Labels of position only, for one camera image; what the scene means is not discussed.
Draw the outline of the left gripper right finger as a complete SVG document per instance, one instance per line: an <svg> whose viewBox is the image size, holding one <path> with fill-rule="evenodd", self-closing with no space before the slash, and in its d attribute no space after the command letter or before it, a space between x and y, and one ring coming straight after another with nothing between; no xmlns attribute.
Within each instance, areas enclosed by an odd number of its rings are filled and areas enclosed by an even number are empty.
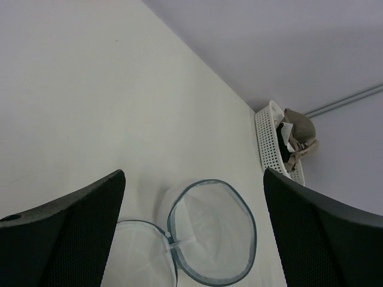
<svg viewBox="0 0 383 287"><path fill-rule="evenodd" d="M288 286L382 286L382 216L268 168L263 186Z"/></svg>

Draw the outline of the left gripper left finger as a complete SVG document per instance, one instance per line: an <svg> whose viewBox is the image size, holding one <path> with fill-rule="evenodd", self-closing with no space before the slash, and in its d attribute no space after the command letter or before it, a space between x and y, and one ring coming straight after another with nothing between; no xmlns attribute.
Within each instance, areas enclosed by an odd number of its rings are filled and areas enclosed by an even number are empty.
<svg viewBox="0 0 383 287"><path fill-rule="evenodd" d="M1 219L1 286L100 286L125 189L122 170Z"/></svg>

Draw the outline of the beige bra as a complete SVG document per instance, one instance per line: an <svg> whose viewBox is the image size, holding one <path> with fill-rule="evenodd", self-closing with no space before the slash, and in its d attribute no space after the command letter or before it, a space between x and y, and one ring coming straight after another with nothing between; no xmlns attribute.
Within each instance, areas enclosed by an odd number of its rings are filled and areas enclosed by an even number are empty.
<svg viewBox="0 0 383 287"><path fill-rule="evenodd" d="M284 110L281 123L282 136L288 150L290 159L284 166L288 172L296 169L301 158L314 155L319 149L319 141L313 122L305 115L291 109Z"/></svg>

